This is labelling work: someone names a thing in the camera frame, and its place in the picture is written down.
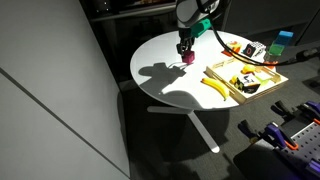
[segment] green object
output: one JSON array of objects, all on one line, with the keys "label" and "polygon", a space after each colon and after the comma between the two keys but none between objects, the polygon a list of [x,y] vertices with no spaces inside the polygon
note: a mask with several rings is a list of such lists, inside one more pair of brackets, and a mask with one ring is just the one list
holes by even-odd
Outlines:
[{"label": "green object", "polygon": [[265,61],[277,61],[280,56],[281,56],[281,54],[280,54],[280,55],[274,55],[274,54],[269,53],[269,51],[268,51],[268,52],[266,52],[266,54],[264,55],[263,59],[264,59]]},{"label": "green object", "polygon": [[211,27],[209,19],[204,19],[191,27],[191,35],[193,37],[200,37],[206,30]]},{"label": "green object", "polygon": [[264,77],[261,75],[255,75],[255,77],[260,81],[261,86],[268,84],[271,77]]},{"label": "green object", "polygon": [[269,53],[272,55],[281,56],[284,48],[285,46],[283,45],[272,43],[271,47],[269,48]]}]

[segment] dark floor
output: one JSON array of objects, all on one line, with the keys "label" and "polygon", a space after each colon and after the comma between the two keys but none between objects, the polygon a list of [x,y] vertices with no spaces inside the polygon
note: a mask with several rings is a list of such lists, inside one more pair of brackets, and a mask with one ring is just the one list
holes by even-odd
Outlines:
[{"label": "dark floor", "polygon": [[[320,42],[287,47],[285,60],[297,52],[320,46]],[[283,120],[270,110],[276,101],[295,107],[308,100],[320,102],[320,87],[309,86],[320,81],[318,58],[291,66],[277,67],[289,78],[281,89],[249,104],[228,110],[196,114],[221,148],[217,154],[206,146],[185,115],[148,113],[150,105],[163,105],[139,88],[123,92],[128,150],[132,180],[241,180],[245,179],[233,163],[236,154],[250,144],[237,124],[246,119],[257,130]]]}]

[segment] wooden tray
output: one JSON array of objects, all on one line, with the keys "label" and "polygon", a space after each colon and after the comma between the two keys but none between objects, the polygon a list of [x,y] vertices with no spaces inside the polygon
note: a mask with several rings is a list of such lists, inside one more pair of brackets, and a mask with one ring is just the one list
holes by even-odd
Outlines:
[{"label": "wooden tray", "polygon": [[229,88],[230,96],[239,104],[248,103],[267,93],[279,89],[284,85],[284,82],[288,81],[288,78],[272,71],[267,67],[256,66],[257,72],[255,72],[255,74],[260,77],[267,77],[269,80],[264,85],[261,85],[253,94],[241,92],[233,84],[230,83],[230,80],[235,74],[241,74],[241,70],[244,65],[245,63],[232,58],[230,60],[226,60],[212,66],[207,66],[205,73],[207,74],[207,76],[223,82]]}]

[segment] cable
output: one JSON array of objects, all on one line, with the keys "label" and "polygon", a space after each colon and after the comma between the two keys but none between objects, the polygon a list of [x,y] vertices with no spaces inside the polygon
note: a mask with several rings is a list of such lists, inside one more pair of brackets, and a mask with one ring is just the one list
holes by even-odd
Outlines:
[{"label": "cable", "polygon": [[218,42],[220,43],[220,45],[225,49],[225,51],[229,52],[234,58],[238,59],[239,61],[242,61],[242,62],[245,62],[247,64],[252,64],[252,65],[255,65],[255,66],[287,66],[287,65],[292,65],[292,64],[296,64],[296,63],[299,63],[299,62],[302,62],[302,61],[298,61],[297,59],[295,58],[292,58],[292,59],[289,59],[287,61],[284,61],[284,62],[281,62],[281,63],[277,63],[277,64],[268,64],[268,63],[261,63],[261,62],[258,62],[258,61],[255,61],[253,59],[250,59],[244,55],[241,55],[235,51],[233,51],[229,46],[227,46],[223,40],[221,39],[221,37],[219,36],[217,30],[213,27],[213,20],[217,19],[222,13],[220,13],[218,16],[215,16],[214,19],[211,19],[210,22],[211,22],[211,28],[218,40]]},{"label": "cable", "polygon": [[218,19],[222,14],[224,14],[224,13],[226,12],[226,9],[228,9],[228,7],[230,6],[231,1],[232,1],[232,0],[229,0],[228,3],[226,4],[226,6],[219,10],[219,11],[220,11],[219,14],[217,14],[217,15],[214,16],[214,17],[211,17],[211,20],[210,20],[210,21],[212,22],[212,21]]}]

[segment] pink object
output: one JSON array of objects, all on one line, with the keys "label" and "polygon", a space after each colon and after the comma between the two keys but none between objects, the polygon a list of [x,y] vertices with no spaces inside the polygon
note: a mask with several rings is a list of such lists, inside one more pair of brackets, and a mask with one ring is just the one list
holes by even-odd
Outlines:
[{"label": "pink object", "polygon": [[194,51],[185,51],[184,57],[182,58],[182,62],[191,64],[194,60]]}]

